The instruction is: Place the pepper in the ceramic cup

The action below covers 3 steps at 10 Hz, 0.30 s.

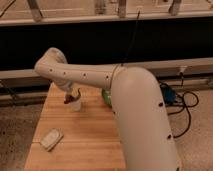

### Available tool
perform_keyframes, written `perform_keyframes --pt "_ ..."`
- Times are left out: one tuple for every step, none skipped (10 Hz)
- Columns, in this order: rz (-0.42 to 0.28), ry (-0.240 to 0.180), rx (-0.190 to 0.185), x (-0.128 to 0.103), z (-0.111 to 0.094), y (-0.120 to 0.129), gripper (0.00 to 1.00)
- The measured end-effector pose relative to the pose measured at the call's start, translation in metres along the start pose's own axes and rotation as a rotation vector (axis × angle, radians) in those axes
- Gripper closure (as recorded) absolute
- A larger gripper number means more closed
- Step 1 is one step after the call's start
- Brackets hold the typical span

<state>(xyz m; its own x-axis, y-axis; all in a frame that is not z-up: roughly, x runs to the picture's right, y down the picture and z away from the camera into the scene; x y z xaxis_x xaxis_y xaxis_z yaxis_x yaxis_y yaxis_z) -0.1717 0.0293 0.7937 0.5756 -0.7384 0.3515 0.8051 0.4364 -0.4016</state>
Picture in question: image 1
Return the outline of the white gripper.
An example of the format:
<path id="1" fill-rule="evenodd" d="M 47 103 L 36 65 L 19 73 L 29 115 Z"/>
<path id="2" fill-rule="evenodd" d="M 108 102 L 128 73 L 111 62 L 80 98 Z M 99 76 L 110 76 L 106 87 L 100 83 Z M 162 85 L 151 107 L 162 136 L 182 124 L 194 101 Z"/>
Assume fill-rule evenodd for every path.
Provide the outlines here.
<path id="1" fill-rule="evenodd" d="M 65 92 L 66 98 L 73 97 L 74 99 L 78 99 L 81 97 L 80 89 L 74 83 L 68 82 L 60 85 L 59 88 Z"/>

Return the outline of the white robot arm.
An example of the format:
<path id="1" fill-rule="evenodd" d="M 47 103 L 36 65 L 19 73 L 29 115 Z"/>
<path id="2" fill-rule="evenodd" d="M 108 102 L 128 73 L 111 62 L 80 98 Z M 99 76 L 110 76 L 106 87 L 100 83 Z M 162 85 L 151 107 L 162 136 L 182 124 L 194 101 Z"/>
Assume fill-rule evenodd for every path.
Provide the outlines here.
<path id="1" fill-rule="evenodd" d="M 149 70 L 70 64 L 61 50 L 52 47 L 34 71 L 65 92 L 80 83 L 111 93 L 127 171 L 182 171 L 160 85 Z"/>

